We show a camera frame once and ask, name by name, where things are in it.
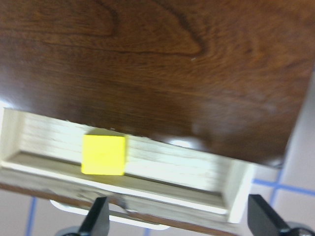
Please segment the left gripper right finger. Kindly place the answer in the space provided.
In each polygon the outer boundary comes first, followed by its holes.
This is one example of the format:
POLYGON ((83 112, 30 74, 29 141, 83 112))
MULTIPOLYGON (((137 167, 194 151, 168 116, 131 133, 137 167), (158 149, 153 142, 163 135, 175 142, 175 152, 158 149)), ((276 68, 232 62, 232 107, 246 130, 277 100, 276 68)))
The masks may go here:
POLYGON ((248 196, 248 227, 253 236, 284 236, 289 226, 261 195, 248 196))

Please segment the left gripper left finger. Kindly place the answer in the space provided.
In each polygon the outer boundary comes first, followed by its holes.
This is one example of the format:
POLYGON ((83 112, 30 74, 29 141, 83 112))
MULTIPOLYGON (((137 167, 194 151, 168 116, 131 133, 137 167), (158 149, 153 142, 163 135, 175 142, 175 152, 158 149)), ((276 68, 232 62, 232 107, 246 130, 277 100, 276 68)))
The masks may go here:
POLYGON ((107 236, 109 228, 108 199, 107 197, 96 198, 77 234, 80 236, 107 236))

